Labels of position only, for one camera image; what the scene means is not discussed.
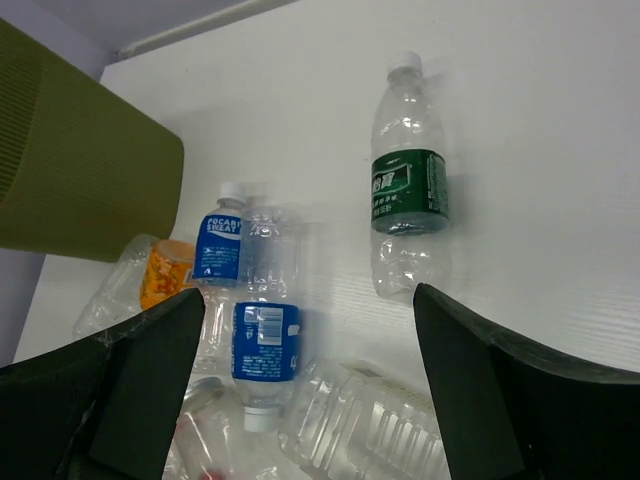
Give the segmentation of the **green label clear bottle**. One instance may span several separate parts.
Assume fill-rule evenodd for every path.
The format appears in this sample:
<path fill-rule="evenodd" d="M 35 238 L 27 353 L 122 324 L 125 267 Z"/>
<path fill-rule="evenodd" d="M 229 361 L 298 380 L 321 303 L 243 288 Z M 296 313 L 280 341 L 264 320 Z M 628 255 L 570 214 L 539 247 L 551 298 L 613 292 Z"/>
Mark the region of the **green label clear bottle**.
<path fill-rule="evenodd" d="M 370 225 L 376 293 L 409 303 L 421 283 L 443 284 L 448 182 L 444 135 L 420 56 L 393 56 L 371 132 Z"/>

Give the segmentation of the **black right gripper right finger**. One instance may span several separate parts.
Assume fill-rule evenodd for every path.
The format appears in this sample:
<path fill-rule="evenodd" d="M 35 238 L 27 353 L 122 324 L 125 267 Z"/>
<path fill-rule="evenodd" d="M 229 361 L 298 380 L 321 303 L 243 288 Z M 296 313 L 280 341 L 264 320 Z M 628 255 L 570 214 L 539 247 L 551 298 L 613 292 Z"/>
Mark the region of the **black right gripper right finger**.
<path fill-rule="evenodd" d="M 638 478 L 638 373 L 545 346 L 427 284 L 413 306 L 452 478 Z"/>

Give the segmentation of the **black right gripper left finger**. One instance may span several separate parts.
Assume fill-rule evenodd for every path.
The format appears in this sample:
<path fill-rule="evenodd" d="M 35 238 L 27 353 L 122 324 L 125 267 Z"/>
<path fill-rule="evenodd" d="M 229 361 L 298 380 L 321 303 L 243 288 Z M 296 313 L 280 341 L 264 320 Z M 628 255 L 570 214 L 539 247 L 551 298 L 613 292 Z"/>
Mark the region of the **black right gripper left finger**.
<path fill-rule="evenodd" d="M 161 478 L 204 313 L 185 290 L 2 368 L 2 478 Z"/>

